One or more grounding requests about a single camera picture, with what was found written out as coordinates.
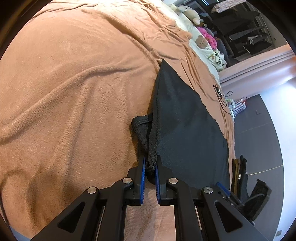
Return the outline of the black sleeveless shirt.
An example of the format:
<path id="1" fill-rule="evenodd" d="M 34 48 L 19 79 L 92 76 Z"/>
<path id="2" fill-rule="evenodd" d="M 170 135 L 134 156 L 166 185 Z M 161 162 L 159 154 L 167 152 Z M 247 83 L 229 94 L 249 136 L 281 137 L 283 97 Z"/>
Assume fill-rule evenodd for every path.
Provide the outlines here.
<path id="1" fill-rule="evenodd" d="M 155 81 L 152 112 L 133 118 L 131 125 L 147 153 L 145 173 L 151 183 L 160 157 L 173 177 L 191 187 L 220 182 L 230 188 L 227 140 L 199 94 L 165 60 Z"/>

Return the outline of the stack of folded clothes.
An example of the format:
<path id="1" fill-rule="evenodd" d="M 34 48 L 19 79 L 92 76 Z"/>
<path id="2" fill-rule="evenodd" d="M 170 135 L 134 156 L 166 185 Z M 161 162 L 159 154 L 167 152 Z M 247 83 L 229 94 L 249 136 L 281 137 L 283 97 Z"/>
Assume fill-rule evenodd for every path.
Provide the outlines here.
<path id="1" fill-rule="evenodd" d="M 247 160 L 240 156 L 239 159 L 232 160 L 232 184 L 231 192 L 241 201 L 248 199 L 247 192 L 248 173 L 246 171 Z"/>

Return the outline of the white bedside table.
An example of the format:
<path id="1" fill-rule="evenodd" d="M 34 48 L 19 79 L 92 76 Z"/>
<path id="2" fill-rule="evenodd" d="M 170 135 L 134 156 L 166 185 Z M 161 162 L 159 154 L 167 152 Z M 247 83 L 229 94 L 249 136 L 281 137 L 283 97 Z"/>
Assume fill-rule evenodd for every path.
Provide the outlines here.
<path id="1" fill-rule="evenodd" d="M 232 98 L 227 98 L 227 99 L 226 99 L 226 102 L 227 102 L 227 105 L 228 105 L 228 107 L 229 107 L 229 109 L 230 109 L 230 113 L 231 113 L 233 119 L 235 119 L 235 117 L 236 117 L 236 115 L 237 115 L 237 113 L 236 113 L 236 103 L 235 103 L 235 101 L 234 101 Z"/>

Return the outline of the right pink curtain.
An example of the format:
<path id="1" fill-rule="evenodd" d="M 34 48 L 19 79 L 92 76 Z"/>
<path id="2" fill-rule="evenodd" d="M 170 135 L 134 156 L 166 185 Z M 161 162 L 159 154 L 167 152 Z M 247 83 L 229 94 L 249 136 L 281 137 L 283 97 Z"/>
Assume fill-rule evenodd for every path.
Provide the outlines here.
<path id="1" fill-rule="evenodd" d="M 295 79 L 295 53 L 286 44 L 237 63 L 219 73 L 224 93 L 253 97 Z"/>

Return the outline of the brown fleece blanket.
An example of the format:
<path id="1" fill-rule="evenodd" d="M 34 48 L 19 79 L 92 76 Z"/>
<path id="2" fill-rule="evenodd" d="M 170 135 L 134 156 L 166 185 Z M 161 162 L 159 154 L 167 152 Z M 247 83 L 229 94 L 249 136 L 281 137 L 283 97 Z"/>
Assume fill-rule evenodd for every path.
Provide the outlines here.
<path id="1" fill-rule="evenodd" d="M 89 186 L 137 163 L 132 119 L 152 109 L 162 59 L 200 96 L 234 154 L 234 123 L 200 33 L 161 1 L 52 1 L 1 58 L 1 201 L 35 236 Z"/>

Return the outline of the bear print pillow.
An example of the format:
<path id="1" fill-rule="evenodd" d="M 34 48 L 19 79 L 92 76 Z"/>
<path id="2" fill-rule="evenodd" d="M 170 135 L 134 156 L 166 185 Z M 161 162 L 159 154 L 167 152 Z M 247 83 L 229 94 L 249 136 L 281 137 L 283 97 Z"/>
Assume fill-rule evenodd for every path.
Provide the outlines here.
<path id="1" fill-rule="evenodd" d="M 217 47 L 213 49 L 206 38 L 206 36 L 211 37 L 211 35 L 209 35 L 206 30 L 203 30 L 203 28 L 200 32 L 199 29 L 184 14 L 180 13 L 179 17 L 185 24 L 188 32 L 193 35 L 192 39 L 203 55 L 212 63 L 218 72 L 224 70 L 227 65 L 227 62 L 224 59 L 224 54 L 220 52 Z"/>

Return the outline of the pink garment pile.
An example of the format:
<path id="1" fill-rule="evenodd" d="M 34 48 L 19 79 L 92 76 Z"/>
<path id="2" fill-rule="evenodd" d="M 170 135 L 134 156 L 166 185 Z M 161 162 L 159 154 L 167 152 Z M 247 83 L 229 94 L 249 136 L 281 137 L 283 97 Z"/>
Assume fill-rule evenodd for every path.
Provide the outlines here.
<path id="1" fill-rule="evenodd" d="M 204 36 L 204 38 L 210 44 L 211 48 L 213 50 L 216 50 L 217 49 L 217 41 L 214 38 L 214 34 L 211 32 L 211 30 L 209 30 L 208 28 L 204 28 L 204 27 L 197 27 L 197 29 L 200 31 L 200 33 Z"/>

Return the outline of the beige plush toy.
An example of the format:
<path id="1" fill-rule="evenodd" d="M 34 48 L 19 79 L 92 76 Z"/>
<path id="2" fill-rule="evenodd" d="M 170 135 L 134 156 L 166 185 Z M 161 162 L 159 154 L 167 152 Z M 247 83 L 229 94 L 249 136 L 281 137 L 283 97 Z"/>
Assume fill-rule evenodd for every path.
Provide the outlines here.
<path id="1" fill-rule="evenodd" d="M 200 16 L 199 14 L 192 8 L 184 5 L 176 6 L 175 4 L 170 5 L 171 10 L 177 13 L 179 16 L 183 14 L 186 16 L 194 25 L 200 25 Z"/>

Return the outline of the hanging floral garment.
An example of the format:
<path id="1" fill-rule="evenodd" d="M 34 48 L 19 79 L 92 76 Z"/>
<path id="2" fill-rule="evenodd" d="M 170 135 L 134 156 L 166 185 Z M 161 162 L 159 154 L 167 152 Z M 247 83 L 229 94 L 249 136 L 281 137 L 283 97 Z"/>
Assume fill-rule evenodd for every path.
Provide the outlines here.
<path id="1" fill-rule="evenodd" d="M 246 0 L 225 0 L 215 4 L 211 8 L 212 13 L 222 13 L 230 8 L 233 8 L 239 4 L 246 3 Z"/>

